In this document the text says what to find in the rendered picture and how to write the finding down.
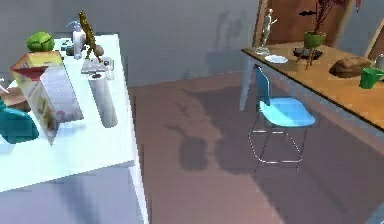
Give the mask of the blue seat metal chair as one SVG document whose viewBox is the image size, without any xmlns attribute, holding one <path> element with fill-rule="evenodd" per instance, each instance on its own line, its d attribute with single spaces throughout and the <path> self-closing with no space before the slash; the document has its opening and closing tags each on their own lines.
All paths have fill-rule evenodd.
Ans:
<svg viewBox="0 0 384 224">
<path fill-rule="evenodd" d="M 293 97 L 272 97 L 271 87 L 268 77 L 263 73 L 259 65 L 254 64 L 252 72 L 256 78 L 256 120 L 251 130 L 248 132 L 248 142 L 254 157 L 258 162 L 264 164 L 296 164 L 299 165 L 303 160 L 303 151 L 305 142 L 299 147 L 296 141 L 286 131 L 288 128 L 304 128 L 304 135 L 307 135 L 306 129 L 315 124 L 316 119 L 306 109 L 305 105 Z M 267 129 L 257 129 L 256 125 L 263 116 L 272 126 L 285 128 L 285 131 L 272 131 Z M 259 154 L 252 141 L 252 136 L 257 134 L 266 134 L 266 140 Z M 292 143 L 293 149 L 297 153 L 296 160 L 264 160 L 263 155 L 267 146 L 267 141 L 271 135 L 282 135 L 288 137 Z"/>
</svg>

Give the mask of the white spray bottle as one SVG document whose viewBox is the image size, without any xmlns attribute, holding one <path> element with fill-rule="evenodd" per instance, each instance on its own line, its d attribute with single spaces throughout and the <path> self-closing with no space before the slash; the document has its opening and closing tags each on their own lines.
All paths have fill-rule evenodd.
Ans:
<svg viewBox="0 0 384 224">
<path fill-rule="evenodd" d="M 73 54 L 76 60 L 82 58 L 82 50 L 85 40 L 85 32 L 83 31 L 79 21 L 71 21 L 66 25 L 67 28 L 71 27 L 72 32 L 72 43 L 73 43 Z"/>
</svg>

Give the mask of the grey cylinder roll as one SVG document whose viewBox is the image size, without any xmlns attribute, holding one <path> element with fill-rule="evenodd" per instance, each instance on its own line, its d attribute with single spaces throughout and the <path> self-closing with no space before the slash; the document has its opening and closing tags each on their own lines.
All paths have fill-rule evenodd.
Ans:
<svg viewBox="0 0 384 224">
<path fill-rule="evenodd" d="M 118 119 L 109 90 L 108 80 L 104 75 L 94 73 L 89 76 L 88 84 L 92 91 L 102 125 L 105 128 L 116 126 Z"/>
</svg>

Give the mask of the white plate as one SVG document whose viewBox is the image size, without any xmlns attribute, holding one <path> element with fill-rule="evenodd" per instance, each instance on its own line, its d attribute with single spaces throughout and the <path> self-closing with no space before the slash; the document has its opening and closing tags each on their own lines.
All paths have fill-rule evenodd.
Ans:
<svg viewBox="0 0 384 224">
<path fill-rule="evenodd" d="M 268 55 L 265 57 L 265 60 L 275 64 L 284 64 L 288 62 L 288 59 L 286 57 L 279 55 Z"/>
</svg>

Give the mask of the white human statue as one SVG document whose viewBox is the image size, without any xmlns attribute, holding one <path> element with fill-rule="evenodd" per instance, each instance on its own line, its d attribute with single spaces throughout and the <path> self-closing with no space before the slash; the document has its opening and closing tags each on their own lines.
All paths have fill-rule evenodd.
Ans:
<svg viewBox="0 0 384 224">
<path fill-rule="evenodd" d="M 266 42 L 271 32 L 271 27 L 277 20 L 272 19 L 273 9 L 269 8 L 267 14 L 264 18 L 263 28 L 262 28 L 262 38 L 261 45 L 256 48 L 255 53 L 259 55 L 268 55 L 269 49 L 266 47 Z"/>
</svg>

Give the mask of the white table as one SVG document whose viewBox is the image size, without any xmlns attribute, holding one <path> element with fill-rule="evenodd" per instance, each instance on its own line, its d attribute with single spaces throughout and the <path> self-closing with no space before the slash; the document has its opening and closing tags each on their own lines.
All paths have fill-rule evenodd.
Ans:
<svg viewBox="0 0 384 224">
<path fill-rule="evenodd" d="M 84 117 L 62 124 L 53 142 L 0 137 L 0 224 L 149 224 L 119 38 L 96 41 L 115 62 L 117 125 L 102 125 L 81 61 L 65 58 Z"/>
</svg>

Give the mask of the golden figure statue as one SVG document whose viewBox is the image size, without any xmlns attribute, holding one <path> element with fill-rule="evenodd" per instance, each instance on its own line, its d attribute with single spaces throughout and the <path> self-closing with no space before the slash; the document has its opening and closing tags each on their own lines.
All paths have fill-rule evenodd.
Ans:
<svg viewBox="0 0 384 224">
<path fill-rule="evenodd" d="M 93 53 L 95 55 L 95 57 L 97 58 L 98 62 L 101 63 L 102 59 L 100 58 L 100 56 L 96 52 L 96 49 L 97 49 L 96 40 L 94 37 L 92 27 L 88 23 L 87 16 L 83 10 L 79 11 L 78 16 L 79 16 L 80 25 L 86 34 L 86 44 L 89 46 L 88 51 L 87 51 L 87 55 L 86 55 L 86 59 L 89 59 L 90 54 Z"/>
</svg>

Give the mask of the brown wooden door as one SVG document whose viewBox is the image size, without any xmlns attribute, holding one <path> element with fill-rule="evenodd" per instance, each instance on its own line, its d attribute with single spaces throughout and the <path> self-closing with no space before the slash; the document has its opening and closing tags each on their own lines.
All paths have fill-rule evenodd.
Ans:
<svg viewBox="0 0 384 224">
<path fill-rule="evenodd" d="M 258 0 L 257 17 L 254 25 L 252 46 L 261 44 L 262 28 L 265 16 L 270 8 L 274 10 L 273 19 L 277 22 L 271 26 L 268 44 L 300 42 L 306 31 L 313 31 L 316 16 L 302 16 L 303 11 L 319 11 L 318 0 Z M 334 47 L 344 31 L 346 22 L 354 7 L 355 0 L 336 0 L 319 30 L 326 33 L 325 44 Z"/>
</svg>

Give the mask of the house plant in green pot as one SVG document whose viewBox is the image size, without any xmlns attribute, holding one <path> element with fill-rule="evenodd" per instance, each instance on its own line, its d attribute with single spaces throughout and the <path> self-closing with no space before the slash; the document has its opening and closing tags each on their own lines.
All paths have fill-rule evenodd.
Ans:
<svg viewBox="0 0 384 224">
<path fill-rule="evenodd" d="M 345 7 L 347 0 L 317 0 L 315 3 L 315 9 L 317 14 L 315 16 L 315 27 L 312 31 L 306 31 L 304 33 L 303 47 L 301 53 L 297 56 L 296 62 L 299 62 L 302 59 L 305 51 L 308 50 L 308 58 L 306 62 L 305 69 L 308 69 L 313 63 L 313 57 L 316 51 L 316 48 L 321 46 L 326 39 L 326 34 L 320 31 L 320 27 L 327 18 L 328 14 L 332 8 L 337 5 Z"/>
</svg>

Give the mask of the colourful cardboard box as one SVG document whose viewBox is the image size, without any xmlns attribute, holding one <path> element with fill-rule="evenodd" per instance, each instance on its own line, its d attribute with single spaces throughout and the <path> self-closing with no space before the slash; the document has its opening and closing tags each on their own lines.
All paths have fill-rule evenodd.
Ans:
<svg viewBox="0 0 384 224">
<path fill-rule="evenodd" d="M 26 53 L 10 70 L 50 145 L 62 123 L 83 119 L 58 51 Z"/>
</svg>

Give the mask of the wooden top table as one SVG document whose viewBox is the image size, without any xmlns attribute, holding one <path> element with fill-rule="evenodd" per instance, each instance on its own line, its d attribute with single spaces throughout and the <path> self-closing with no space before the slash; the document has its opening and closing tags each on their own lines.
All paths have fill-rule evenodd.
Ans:
<svg viewBox="0 0 384 224">
<path fill-rule="evenodd" d="M 338 60 L 352 57 L 351 53 L 321 45 L 318 50 L 323 55 L 306 69 L 306 62 L 296 62 L 295 48 L 301 48 L 302 42 L 269 45 L 271 54 L 284 56 L 287 63 L 274 64 L 255 53 L 255 47 L 244 48 L 242 52 L 255 59 L 263 70 L 271 69 L 283 75 L 327 101 L 337 105 L 362 121 L 384 132 L 384 82 L 379 81 L 372 89 L 359 87 L 360 78 L 338 78 L 329 73 L 331 66 Z"/>
</svg>

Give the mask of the brown bread loaf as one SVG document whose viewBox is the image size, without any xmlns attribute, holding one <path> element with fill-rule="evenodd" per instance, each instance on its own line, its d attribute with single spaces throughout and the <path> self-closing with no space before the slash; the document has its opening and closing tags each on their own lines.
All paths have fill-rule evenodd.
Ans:
<svg viewBox="0 0 384 224">
<path fill-rule="evenodd" d="M 22 91 L 17 87 L 9 88 L 7 92 L 0 90 L 0 97 L 10 108 L 18 109 L 24 112 L 29 112 L 31 110 Z"/>
<path fill-rule="evenodd" d="M 372 65 L 373 62 L 365 57 L 347 57 L 336 61 L 329 73 L 339 78 L 352 78 L 360 76 L 364 68 Z"/>
</svg>

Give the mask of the green lettuce head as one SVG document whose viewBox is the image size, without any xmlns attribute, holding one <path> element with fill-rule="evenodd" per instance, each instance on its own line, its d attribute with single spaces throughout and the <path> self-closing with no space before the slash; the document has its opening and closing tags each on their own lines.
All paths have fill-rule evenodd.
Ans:
<svg viewBox="0 0 384 224">
<path fill-rule="evenodd" d="M 47 32 L 36 32 L 26 41 L 30 52 L 52 51 L 55 45 L 54 38 Z"/>
</svg>

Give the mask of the teal round vessel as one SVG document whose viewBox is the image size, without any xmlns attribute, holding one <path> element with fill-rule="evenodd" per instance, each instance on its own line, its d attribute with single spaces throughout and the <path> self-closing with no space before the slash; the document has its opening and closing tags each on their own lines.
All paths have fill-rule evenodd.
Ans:
<svg viewBox="0 0 384 224">
<path fill-rule="evenodd" d="M 27 113 L 8 107 L 0 99 L 0 135 L 8 143 L 17 144 L 38 138 L 39 132 Z"/>
</svg>

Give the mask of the green mug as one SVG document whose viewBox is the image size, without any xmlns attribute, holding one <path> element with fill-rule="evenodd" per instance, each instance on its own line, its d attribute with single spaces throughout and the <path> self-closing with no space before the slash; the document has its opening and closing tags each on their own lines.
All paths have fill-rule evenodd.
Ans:
<svg viewBox="0 0 384 224">
<path fill-rule="evenodd" d="M 378 68 L 364 68 L 361 73 L 359 87 L 371 89 L 382 76 L 384 76 L 384 71 Z"/>
</svg>

